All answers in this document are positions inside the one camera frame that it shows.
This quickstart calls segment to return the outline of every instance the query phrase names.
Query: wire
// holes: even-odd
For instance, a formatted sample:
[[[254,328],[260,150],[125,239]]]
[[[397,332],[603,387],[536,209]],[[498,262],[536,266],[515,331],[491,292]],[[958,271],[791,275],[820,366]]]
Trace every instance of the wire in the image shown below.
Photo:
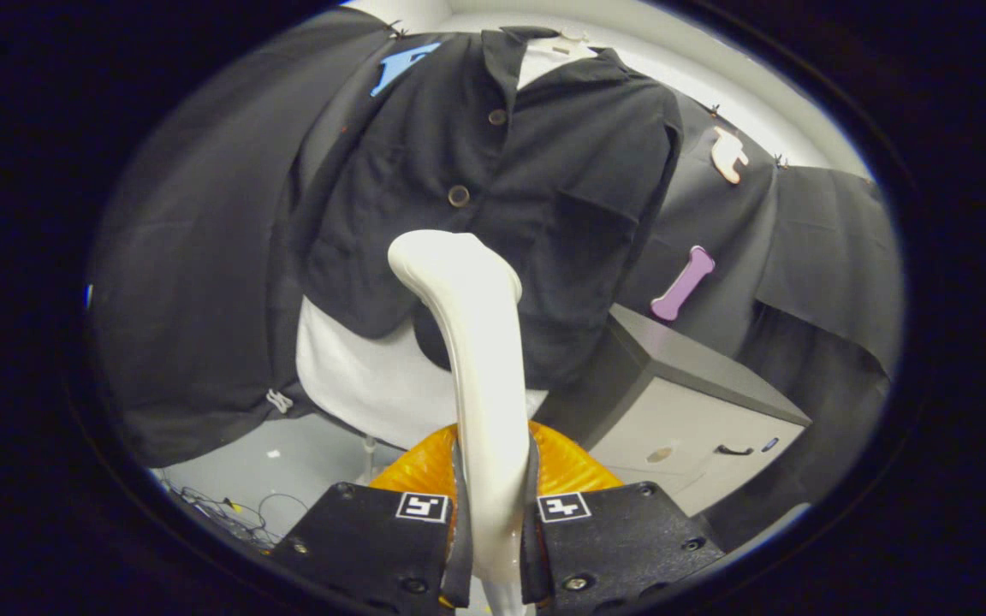
[[[273,496],[287,496],[287,498],[289,498],[291,500],[294,500],[294,502],[297,502],[297,503],[301,504],[302,507],[304,507],[306,511],[310,511],[310,507],[309,506],[306,506],[306,503],[305,502],[302,502],[302,500],[299,500],[297,498],[294,498],[294,496],[292,496],[292,495],[285,495],[282,492],[273,492],[273,494],[265,496],[265,498],[261,499],[261,502],[258,503],[258,518],[261,518],[261,526],[254,527],[254,529],[250,529],[250,533],[251,534],[255,530],[263,530],[263,531],[265,531],[265,533],[269,533],[270,535],[276,536],[275,534],[270,533],[268,530],[265,530],[265,524],[266,524],[266,522],[265,522],[265,516],[261,515],[261,508],[263,506],[265,506],[265,501],[267,501],[270,498],[273,498]]]
[[[189,488],[188,486],[181,486],[180,488],[177,488],[172,481],[169,480],[169,476],[167,475],[167,472],[165,472],[164,468],[159,469],[159,473],[162,477],[161,484],[163,484],[165,488],[171,492],[171,494],[177,496],[177,498],[180,498],[181,500],[184,500],[187,504],[189,504],[189,506],[199,506],[199,510],[202,511],[205,518],[208,518],[212,523],[218,523],[218,521],[212,517],[212,515],[215,515],[216,518],[222,519],[224,522],[231,523],[234,524],[234,526],[239,527],[240,530],[250,536],[249,541],[247,541],[247,539],[242,539],[242,541],[250,543],[267,543],[267,545],[264,546],[265,549],[275,547],[278,542],[284,539],[281,535],[273,533],[273,531],[265,528],[267,521],[265,516],[261,513],[265,502],[267,502],[270,498],[273,498],[273,496],[287,496],[287,498],[301,504],[305,510],[310,511],[310,507],[306,506],[305,502],[302,502],[302,500],[299,500],[296,496],[286,495],[282,492],[273,492],[271,495],[266,495],[265,498],[261,499],[261,502],[258,503],[257,508],[244,506],[242,503],[235,503],[231,499],[215,500],[212,499],[211,496],[205,495],[204,492],[196,490],[196,488]],[[247,519],[242,518],[239,515],[235,515],[234,513],[227,512],[227,508],[235,508],[235,506],[257,514],[258,525],[253,525],[253,523],[247,521]],[[232,535],[235,533],[231,529],[225,530]],[[265,538],[258,537],[258,532],[263,533]]]

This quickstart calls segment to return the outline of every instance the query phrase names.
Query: white drawer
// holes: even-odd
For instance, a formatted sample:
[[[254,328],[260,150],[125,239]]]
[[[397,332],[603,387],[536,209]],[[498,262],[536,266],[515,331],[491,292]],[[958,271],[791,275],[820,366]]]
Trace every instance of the white drawer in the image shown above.
[[[802,429],[654,378],[590,453],[625,481],[656,481],[695,515],[766,468]],[[719,446],[751,453],[729,455]]]

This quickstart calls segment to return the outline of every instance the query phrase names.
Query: blue shape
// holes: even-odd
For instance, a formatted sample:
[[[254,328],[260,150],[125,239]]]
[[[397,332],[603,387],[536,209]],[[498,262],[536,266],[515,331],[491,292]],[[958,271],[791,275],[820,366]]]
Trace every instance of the blue shape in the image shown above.
[[[390,86],[390,82],[398,79],[399,74],[406,73],[408,68],[415,65],[419,59],[433,52],[436,47],[439,47],[439,43],[418,47],[415,50],[403,51],[401,54],[394,54],[393,56],[383,58],[383,61],[380,62],[383,65],[383,77],[379,79],[379,85],[371,90],[371,95],[373,96],[379,92],[383,92],[383,88]]]

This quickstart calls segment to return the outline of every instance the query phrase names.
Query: gray cabinet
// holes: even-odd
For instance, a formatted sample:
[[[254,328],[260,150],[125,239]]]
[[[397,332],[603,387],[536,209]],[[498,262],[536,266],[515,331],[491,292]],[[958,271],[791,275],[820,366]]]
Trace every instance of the gray cabinet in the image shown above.
[[[655,481],[695,515],[752,479],[810,419],[751,370],[615,305],[579,385],[536,421],[626,483]]]

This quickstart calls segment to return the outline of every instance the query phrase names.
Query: floor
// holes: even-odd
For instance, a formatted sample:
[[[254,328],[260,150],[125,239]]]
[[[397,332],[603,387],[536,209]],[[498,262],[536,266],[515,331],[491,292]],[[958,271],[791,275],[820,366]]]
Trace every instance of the floor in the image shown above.
[[[401,455],[400,449],[379,445],[375,465],[386,467]],[[234,443],[153,473],[168,489],[210,515],[222,516],[232,534],[253,537],[266,547],[291,530],[329,486],[360,483],[365,460],[359,436],[320,416],[308,416],[265,422]],[[470,607],[457,613],[490,613],[476,578]]]

